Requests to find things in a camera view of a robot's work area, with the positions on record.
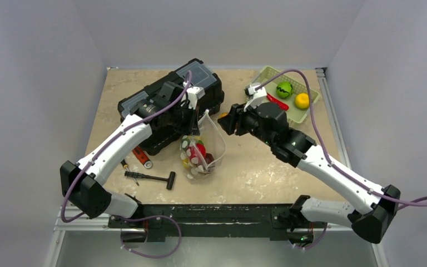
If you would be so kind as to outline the green toy pepper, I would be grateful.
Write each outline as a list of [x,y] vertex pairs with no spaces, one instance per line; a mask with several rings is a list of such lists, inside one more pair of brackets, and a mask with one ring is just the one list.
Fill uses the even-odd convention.
[[189,147],[196,144],[203,145],[203,141],[199,136],[184,136],[181,141],[182,147]]

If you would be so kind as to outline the red toy apple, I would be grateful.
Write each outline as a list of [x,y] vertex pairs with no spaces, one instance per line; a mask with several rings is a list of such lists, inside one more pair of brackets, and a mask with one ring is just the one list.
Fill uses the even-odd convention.
[[196,144],[189,146],[186,150],[188,156],[196,156],[196,163],[199,164],[206,156],[206,149],[204,145]]

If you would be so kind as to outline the clear zip top bag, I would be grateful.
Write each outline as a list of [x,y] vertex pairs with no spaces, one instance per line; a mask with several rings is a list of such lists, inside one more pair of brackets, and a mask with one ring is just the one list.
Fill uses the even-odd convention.
[[181,137],[180,157],[185,176],[200,180],[213,174],[222,164],[226,142],[206,110],[198,120],[199,135]]

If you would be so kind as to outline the dark red toy fruit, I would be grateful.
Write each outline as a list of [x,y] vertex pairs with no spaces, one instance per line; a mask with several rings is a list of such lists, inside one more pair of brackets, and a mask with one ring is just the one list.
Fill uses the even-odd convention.
[[206,154],[205,161],[206,161],[206,169],[207,170],[211,170],[212,168],[214,168],[214,166],[215,166],[214,160],[215,160],[215,158],[213,157],[212,154],[210,154],[210,153]]

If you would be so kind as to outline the yellow toy banana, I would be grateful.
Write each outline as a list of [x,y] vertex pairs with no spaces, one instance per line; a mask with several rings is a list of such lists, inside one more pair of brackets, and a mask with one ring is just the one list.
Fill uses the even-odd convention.
[[182,165],[184,168],[192,168],[197,166],[195,161],[196,156],[188,156],[187,154],[182,154],[182,156]]

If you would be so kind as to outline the red toy chili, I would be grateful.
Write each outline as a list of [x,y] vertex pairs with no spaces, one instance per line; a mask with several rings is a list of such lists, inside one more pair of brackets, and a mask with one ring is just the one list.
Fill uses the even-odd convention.
[[279,106],[279,108],[281,108],[282,110],[284,110],[284,111],[288,111],[289,110],[289,106],[287,104],[279,101],[274,96],[272,96],[270,93],[267,93],[266,98],[267,98],[268,101],[277,104]]

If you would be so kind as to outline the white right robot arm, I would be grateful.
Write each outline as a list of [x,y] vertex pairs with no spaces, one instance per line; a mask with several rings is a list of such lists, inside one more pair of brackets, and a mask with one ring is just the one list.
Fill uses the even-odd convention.
[[398,211],[398,204],[391,201],[400,198],[395,186],[382,187],[334,162],[314,139],[290,127],[285,112],[274,103],[234,104],[217,122],[228,135],[256,137],[277,159],[316,177],[345,199],[301,195],[289,209],[292,229],[311,222],[332,223],[351,228],[370,243],[382,241]]

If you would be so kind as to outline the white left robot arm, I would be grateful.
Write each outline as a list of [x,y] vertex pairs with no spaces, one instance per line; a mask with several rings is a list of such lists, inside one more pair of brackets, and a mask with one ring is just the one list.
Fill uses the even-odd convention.
[[62,221],[73,221],[65,216],[66,206],[71,202],[90,218],[110,214],[122,217],[131,228],[141,225],[143,212],[136,198],[108,191],[103,186],[125,157],[159,129],[172,127],[183,134],[197,133],[199,101],[204,95],[204,88],[193,86],[190,81],[182,85],[165,82],[159,91],[139,98],[119,127],[96,149],[75,163],[62,164],[59,170],[64,196]]

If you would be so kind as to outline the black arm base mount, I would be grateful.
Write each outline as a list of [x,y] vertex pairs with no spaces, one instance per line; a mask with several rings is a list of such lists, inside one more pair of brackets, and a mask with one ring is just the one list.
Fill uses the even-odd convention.
[[134,222],[112,215],[109,228],[129,242],[163,242],[167,237],[268,238],[307,246],[323,222],[309,222],[295,204],[144,204]]

